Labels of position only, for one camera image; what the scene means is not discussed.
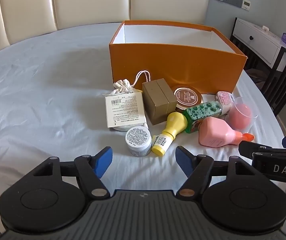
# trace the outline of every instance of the white nightstand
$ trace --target white nightstand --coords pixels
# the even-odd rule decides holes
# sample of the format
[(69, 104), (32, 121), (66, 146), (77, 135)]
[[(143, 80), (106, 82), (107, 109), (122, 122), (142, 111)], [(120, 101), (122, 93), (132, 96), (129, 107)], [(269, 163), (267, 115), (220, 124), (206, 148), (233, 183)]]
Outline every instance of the white nightstand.
[(245, 69), (255, 68), (261, 61), (269, 75), (261, 89), (275, 115), (286, 103), (286, 44), (262, 27), (235, 18), (230, 40), (248, 57)]

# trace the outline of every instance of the product packaging box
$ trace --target product packaging box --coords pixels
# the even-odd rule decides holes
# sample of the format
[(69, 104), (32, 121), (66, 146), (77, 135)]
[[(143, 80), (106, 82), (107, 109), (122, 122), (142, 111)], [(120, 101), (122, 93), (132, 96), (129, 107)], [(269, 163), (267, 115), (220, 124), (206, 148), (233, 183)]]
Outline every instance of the product packaging box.
[(175, 111), (177, 100), (164, 78), (142, 84), (145, 111), (151, 123), (164, 122)]
[[(121, 23), (109, 44), (113, 81), (148, 70), (170, 87), (193, 87), (201, 94), (232, 93), (247, 57), (213, 27), (130, 20)], [(142, 89), (141, 76), (135, 88)]]

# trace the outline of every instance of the white label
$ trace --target white label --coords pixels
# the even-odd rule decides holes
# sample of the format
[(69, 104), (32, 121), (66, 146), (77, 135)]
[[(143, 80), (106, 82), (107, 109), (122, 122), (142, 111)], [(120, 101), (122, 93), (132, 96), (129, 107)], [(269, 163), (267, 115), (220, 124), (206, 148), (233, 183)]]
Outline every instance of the white label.
[[(274, 165), (274, 170), (273, 170), (274, 172), (279, 172), (279, 171), (281, 171), (280, 170), (280, 166), (279, 165), (277, 165), (277, 164), (275, 164)], [(283, 168), (283, 170), (282, 170), (282, 172), (281, 173), (285, 173), (286, 174), (286, 166)]]
[(141, 92), (105, 97), (107, 127), (146, 122)]
[(159, 135), (153, 135), (152, 137), (152, 147), (154, 146), (155, 141), (157, 140), (157, 138), (159, 137)]
[(126, 140), (128, 144), (132, 146), (140, 146), (144, 144), (150, 135), (140, 128), (132, 128), (126, 135)]
[(169, 146), (171, 145), (172, 141), (173, 140), (169, 136), (160, 134), (160, 136), (157, 138), (156, 142), (154, 143), (154, 146), (158, 145), (166, 152)]

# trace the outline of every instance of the brown label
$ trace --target brown label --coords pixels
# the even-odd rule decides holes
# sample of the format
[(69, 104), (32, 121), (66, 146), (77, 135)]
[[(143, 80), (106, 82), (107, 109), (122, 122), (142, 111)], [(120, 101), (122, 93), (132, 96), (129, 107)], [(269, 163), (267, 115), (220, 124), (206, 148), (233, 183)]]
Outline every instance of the brown label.
[(196, 93), (189, 88), (178, 88), (175, 90), (174, 95), (179, 103), (186, 106), (193, 106), (198, 100)]

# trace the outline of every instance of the pink bottle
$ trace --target pink bottle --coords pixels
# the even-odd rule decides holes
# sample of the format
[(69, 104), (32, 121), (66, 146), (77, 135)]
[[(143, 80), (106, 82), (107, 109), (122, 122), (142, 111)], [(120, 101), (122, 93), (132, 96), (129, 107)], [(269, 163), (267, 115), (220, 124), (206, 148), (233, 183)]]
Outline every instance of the pink bottle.
[(199, 141), (204, 146), (218, 148), (227, 144), (239, 145), (241, 141), (253, 141), (254, 135), (234, 131), (222, 119), (207, 117), (199, 129)]

